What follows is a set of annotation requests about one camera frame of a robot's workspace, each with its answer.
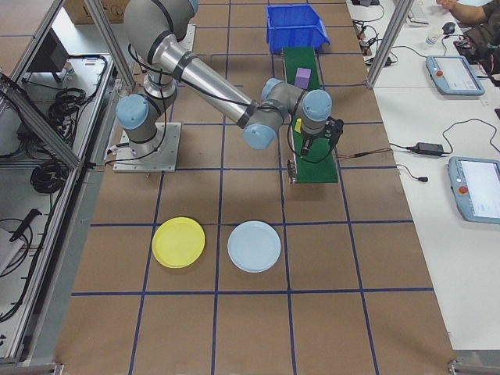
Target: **white cup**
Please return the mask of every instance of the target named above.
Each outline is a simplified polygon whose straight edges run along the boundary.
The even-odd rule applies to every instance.
[[[425,42],[428,45],[435,45],[442,34],[443,30],[440,27],[431,27],[429,29],[429,34],[427,35]]]

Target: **cardboard box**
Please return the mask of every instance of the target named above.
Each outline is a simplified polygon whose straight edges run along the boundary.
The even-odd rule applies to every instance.
[[[123,23],[123,14],[129,0],[101,0],[110,23]],[[94,23],[84,0],[66,0],[64,9],[75,25]]]

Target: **white table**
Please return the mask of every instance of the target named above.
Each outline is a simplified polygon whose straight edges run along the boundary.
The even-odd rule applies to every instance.
[[[433,0],[426,10],[431,25],[452,20]],[[382,0],[385,17],[372,24],[380,35],[394,5]],[[350,5],[352,18],[369,20],[381,14],[380,7]],[[395,45],[408,45],[423,55],[442,55],[439,41],[425,44],[426,27],[402,28]],[[445,41],[447,55],[456,55],[452,38]],[[429,78],[425,59],[405,48],[394,50],[398,64],[384,68],[375,85],[375,95],[389,140],[399,145],[418,141],[443,144],[441,132],[456,121],[472,117],[487,121],[500,130],[494,108],[500,107],[500,91],[482,80],[486,94],[479,98],[445,97]],[[500,159],[488,140],[493,130],[477,121],[455,126],[447,133],[453,155]],[[494,139],[500,147],[500,134]],[[424,184],[401,171],[401,179],[432,278],[445,325],[455,350],[500,349],[500,226],[466,222],[455,206],[450,191],[448,157],[432,158],[395,152],[397,163],[405,164],[416,176],[428,176]]]

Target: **keyboard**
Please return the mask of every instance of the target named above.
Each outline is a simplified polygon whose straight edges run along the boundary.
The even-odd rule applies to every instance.
[[[396,6],[398,6],[399,1],[394,0]],[[408,11],[408,16],[406,17],[406,22],[412,26],[429,26],[429,18],[419,4],[419,0],[415,0],[412,7]]]

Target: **blue plastic bin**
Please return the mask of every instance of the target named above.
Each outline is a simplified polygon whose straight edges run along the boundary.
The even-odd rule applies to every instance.
[[[266,40],[271,53],[283,47],[314,47],[330,44],[327,29],[309,4],[268,5]]]

